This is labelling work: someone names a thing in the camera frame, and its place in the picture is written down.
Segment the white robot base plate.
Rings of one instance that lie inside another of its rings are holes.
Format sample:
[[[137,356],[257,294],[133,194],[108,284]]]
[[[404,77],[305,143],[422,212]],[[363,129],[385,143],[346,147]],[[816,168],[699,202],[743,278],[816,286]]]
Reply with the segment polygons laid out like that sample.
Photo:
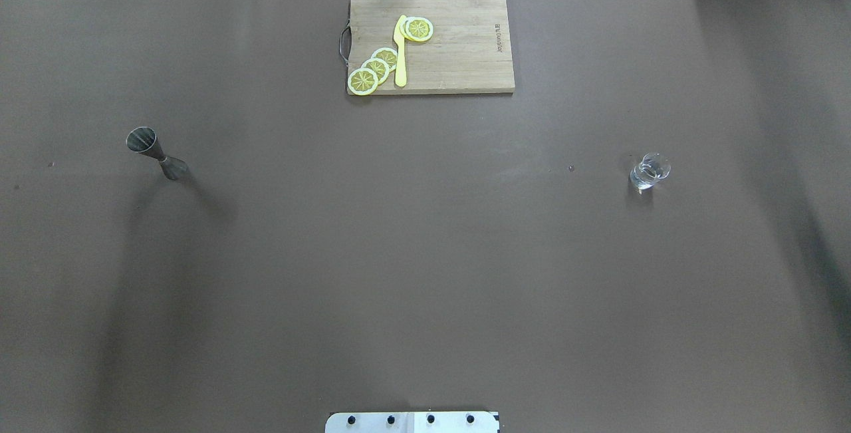
[[[400,411],[337,412],[325,423],[325,432],[499,432],[497,412]]]

